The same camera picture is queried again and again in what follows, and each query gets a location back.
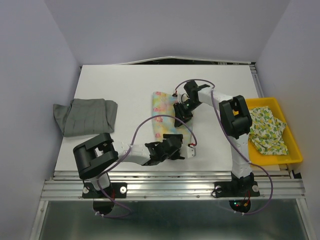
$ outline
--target white wall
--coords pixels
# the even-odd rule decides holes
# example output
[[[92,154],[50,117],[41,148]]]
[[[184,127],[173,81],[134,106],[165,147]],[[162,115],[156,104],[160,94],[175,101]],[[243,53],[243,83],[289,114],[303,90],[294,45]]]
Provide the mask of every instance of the white wall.
[[[307,204],[320,238],[320,1],[291,0],[256,67],[266,96],[275,96],[304,158]]]
[[[0,239],[23,240],[62,140],[53,104],[79,67],[43,0],[1,1],[0,32]]]
[[[256,61],[289,0],[45,0],[81,64]]]

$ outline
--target yellow-green patterned cloth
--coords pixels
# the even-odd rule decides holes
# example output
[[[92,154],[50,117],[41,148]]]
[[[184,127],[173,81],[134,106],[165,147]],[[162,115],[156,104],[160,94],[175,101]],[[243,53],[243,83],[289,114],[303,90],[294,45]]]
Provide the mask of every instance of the yellow-green patterned cloth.
[[[274,117],[268,106],[250,109],[252,126],[249,139],[263,155],[288,155],[288,148],[282,139],[287,126]]]

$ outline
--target floral fabric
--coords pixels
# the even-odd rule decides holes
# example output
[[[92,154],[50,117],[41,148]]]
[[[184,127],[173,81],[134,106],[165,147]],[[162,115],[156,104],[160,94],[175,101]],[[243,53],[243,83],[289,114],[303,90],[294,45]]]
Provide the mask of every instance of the floral fabric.
[[[249,110],[252,118],[249,139],[263,155],[288,155],[289,151],[282,139],[287,126],[274,117],[268,106]]]
[[[175,116],[174,103],[178,101],[177,97],[170,94],[156,91],[152,94],[152,116],[166,114]],[[186,125],[192,130],[193,119]],[[171,117],[156,117],[152,119],[154,136],[157,142],[163,140],[163,134],[183,134],[183,144],[191,143],[191,133],[184,126],[175,127],[175,119]]]

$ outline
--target metal frame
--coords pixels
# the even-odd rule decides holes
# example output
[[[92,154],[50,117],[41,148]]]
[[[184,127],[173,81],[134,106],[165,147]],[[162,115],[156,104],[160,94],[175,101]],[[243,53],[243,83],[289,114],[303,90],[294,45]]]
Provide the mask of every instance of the metal frame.
[[[297,206],[299,208],[299,212],[301,214],[302,222],[309,240],[317,240],[315,229],[312,225],[309,209],[307,206],[307,202],[305,199],[297,199]]]
[[[48,208],[48,201],[40,201],[38,205],[38,209],[36,211],[35,219],[33,222],[30,240],[38,240],[41,234],[41,229],[44,224],[47,208]]]
[[[274,199],[303,199],[305,188],[302,179],[291,179],[288,171],[271,171]],[[230,181],[229,171],[213,172],[110,172],[111,182],[126,182],[127,196],[121,201],[168,200],[233,200],[214,198],[214,182]],[[262,171],[254,171],[261,196],[269,198],[270,181]],[[43,186],[41,201],[92,201],[83,199],[83,183],[76,171],[55,172],[52,180]]]
[[[259,98],[264,98],[265,95],[264,95],[264,92],[262,91],[262,87],[261,87],[261,84],[260,84],[260,81],[259,81],[259,78],[258,78],[258,73],[257,73],[257,70],[256,70],[256,66],[254,64],[250,64],[249,66],[250,66],[251,74],[252,74],[252,77],[253,77],[255,89],[256,89],[256,91],[258,93],[258,96],[259,96]]]

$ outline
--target white tabletop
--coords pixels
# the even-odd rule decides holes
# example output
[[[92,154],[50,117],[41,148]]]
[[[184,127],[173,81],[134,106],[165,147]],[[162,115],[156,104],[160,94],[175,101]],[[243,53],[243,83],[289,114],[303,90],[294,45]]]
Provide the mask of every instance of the white tabletop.
[[[130,143],[137,126],[152,115],[152,93],[173,93],[188,79],[206,79],[227,95],[258,98],[248,65],[84,65],[74,98],[113,100],[118,104],[114,141]],[[166,160],[156,166],[121,163],[115,171],[231,171],[230,144],[212,107],[202,104],[194,111],[193,131],[198,139],[196,157]],[[73,148],[94,137],[64,137],[55,171],[77,171]],[[154,142],[151,121],[139,130],[135,144]],[[268,166],[279,170],[279,166]]]

